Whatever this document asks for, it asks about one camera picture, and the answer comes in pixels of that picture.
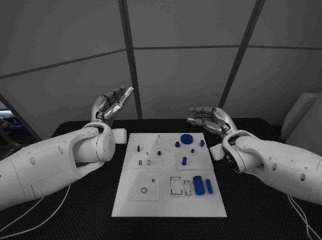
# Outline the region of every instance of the cable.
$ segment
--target cable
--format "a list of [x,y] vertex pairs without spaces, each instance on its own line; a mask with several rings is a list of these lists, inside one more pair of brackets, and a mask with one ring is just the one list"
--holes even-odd
[[[293,209],[296,210],[296,212],[297,212],[297,214],[299,214],[299,216],[300,216],[303,222],[306,223],[306,234],[307,234],[309,239],[313,240],[311,237],[310,237],[310,235],[309,235],[309,231],[307,231],[307,229],[311,230],[311,232],[313,232],[313,234],[316,235],[316,237],[319,238],[319,240],[322,240],[322,238],[319,237],[319,235],[316,234],[314,230],[311,229],[311,227],[310,227],[309,224],[307,224],[306,214],[304,214],[301,208],[299,207],[296,201],[293,200],[291,196],[287,195],[287,199],[288,199],[288,201],[290,201],[291,207],[293,207]],[[296,204],[296,206],[297,206],[297,208],[299,208],[299,210],[300,210],[303,216],[300,215],[300,213],[299,213],[299,211],[297,211],[297,209],[296,209],[293,203]]]
[[[61,200],[61,204],[63,204],[63,202],[64,202],[64,200],[65,200],[65,197],[67,197],[67,194],[68,194],[68,189],[67,189],[67,193],[65,193],[65,195],[64,195],[64,198],[63,198],[63,200]],[[42,221],[42,223],[41,223],[40,225],[37,225],[34,228],[31,228],[31,229],[28,229],[28,230],[25,230],[25,231],[21,231],[21,232],[18,232],[18,233],[14,233],[14,234],[11,234],[11,235],[7,235],[7,236],[4,236],[4,237],[0,237],[0,240],[8,238],[8,237],[11,237],[11,236],[24,234],[24,233],[27,233],[28,231],[31,231],[31,230],[34,230],[35,228],[38,228],[38,227],[48,221],[48,219],[53,217],[53,215],[55,214],[55,212],[58,211],[58,209],[60,209],[60,207],[61,207],[61,204],[58,205],[58,207],[57,207],[54,213],[51,214],[51,216],[45,219],[45,221]]]
[[42,198],[38,200],[38,202],[34,204],[34,206],[30,208],[30,210],[0,230],[0,232],[31,211],[31,209],[38,205]]

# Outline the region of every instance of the blue tube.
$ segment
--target blue tube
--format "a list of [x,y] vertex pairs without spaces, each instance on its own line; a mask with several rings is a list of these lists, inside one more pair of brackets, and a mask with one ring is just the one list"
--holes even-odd
[[194,182],[194,189],[195,189],[196,195],[205,194],[205,189],[204,189],[204,183],[202,183],[201,176],[195,176],[192,178],[192,182]]
[[212,194],[212,186],[211,186],[211,181],[209,181],[209,179],[205,180],[205,184],[206,184],[208,193]]

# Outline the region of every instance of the small blue part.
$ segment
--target small blue part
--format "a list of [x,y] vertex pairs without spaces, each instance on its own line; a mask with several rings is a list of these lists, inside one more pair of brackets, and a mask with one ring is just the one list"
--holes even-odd
[[192,143],[192,136],[191,136],[189,134],[183,134],[183,135],[181,136],[181,142],[182,142],[183,144],[191,144],[191,143]]
[[206,184],[208,193],[212,194],[212,186],[211,186],[211,181],[209,181],[209,179],[205,180],[205,184]]
[[195,176],[192,178],[192,182],[194,182],[194,189],[195,189],[196,195],[205,194],[205,189],[204,189],[204,183],[202,183],[201,176]]

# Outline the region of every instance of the peg board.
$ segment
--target peg board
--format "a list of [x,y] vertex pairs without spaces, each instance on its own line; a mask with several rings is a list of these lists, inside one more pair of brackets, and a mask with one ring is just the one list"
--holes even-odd
[[[182,134],[130,134],[112,217],[227,217],[206,145],[199,146],[204,134],[191,134],[191,144],[182,144]],[[196,175],[202,178],[204,195],[195,194],[192,177]],[[181,178],[181,195],[170,194],[170,177]],[[208,194],[206,179],[212,194]],[[185,196],[183,181],[189,181],[191,196]]]

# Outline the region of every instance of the round hole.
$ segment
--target round hole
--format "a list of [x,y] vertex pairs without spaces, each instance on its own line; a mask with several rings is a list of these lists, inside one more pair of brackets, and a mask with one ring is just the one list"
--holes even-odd
[[299,179],[300,179],[301,181],[304,181],[306,175],[304,175],[303,173],[300,174]]

